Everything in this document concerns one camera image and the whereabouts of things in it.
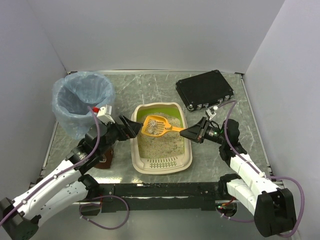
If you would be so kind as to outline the orange litter scoop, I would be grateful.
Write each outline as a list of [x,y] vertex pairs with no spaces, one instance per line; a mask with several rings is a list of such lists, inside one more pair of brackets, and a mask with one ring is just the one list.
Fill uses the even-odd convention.
[[149,137],[162,137],[169,132],[181,132],[183,127],[172,126],[169,121],[162,116],[148,115],[143,123],[141,133]]

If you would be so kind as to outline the beige green litter box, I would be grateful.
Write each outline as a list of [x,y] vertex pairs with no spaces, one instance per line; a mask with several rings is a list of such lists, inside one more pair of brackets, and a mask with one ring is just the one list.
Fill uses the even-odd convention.
[[[176,102],[155,102],[136,107],[131,120],[143,123],[149,115],[167,117],[173,127],[187,128],[182,108]],[[187,169],[192,163],[191,141],[177,132],[160,137],[139,133],[130,140],[132,164],[142,174],[166,175]]]

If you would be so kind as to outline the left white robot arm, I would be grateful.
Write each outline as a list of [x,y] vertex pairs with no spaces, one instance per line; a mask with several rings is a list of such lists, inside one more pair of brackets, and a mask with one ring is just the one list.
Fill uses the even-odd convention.
[[0,225],[12,240],[29,240],[39,227],[68,206],[99,199],[100,185],[88,171],[117,141],[137,137],[142,123],[121,115],[121,124],[97,118],[70,154],[40,182],[14,199],[0,202]]

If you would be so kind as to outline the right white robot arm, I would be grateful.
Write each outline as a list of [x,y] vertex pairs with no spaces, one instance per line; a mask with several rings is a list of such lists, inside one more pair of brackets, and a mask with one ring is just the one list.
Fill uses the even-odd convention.
[[292,231],[297,223],[293,194],[266,177],[239,142],[239,123],[224,121],[222,128],[211,126],[203,117],[195,125],[180,131],[195,143],[208,140],[219,144],[221,159],[234,171],[220,177],[221,195],[236,198],[253,215],[254,224],[263,237]]

